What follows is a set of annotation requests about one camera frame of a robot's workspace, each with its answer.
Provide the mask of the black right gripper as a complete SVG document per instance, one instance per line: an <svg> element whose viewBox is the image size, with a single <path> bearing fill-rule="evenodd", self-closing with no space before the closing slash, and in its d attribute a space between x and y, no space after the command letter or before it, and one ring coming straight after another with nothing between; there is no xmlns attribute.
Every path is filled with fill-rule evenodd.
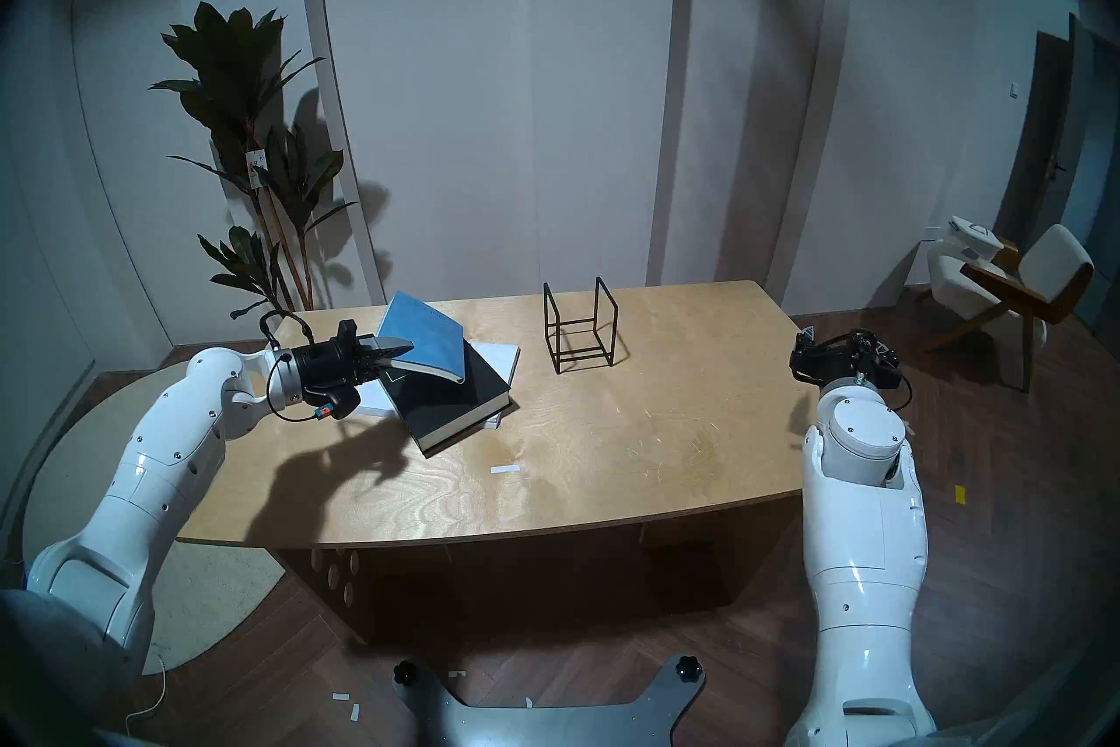
<svg viewBox="0 0 1120 747"><path fill-rule="evenodd" d="M904 375L900 361L876 335L864 328L847 338L830 338L816 344L814 326L800 328L790 355L791 373L796 381L828 387L844 379L870 387L899 387Z"/></svg>

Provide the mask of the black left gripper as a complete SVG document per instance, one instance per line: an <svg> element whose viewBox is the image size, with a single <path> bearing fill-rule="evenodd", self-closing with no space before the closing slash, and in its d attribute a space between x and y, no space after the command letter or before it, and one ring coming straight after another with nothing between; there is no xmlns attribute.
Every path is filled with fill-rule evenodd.
<svg viewBox="0 0 1120 747"><path fill-rule="evenodd" d="M377 363L392 363L412 349L412 340L377 335L366 335L365 345L355 321L340 321L335 337L290 354L312 417L347 417L360 405L358 385L376 379Z"/></svg>

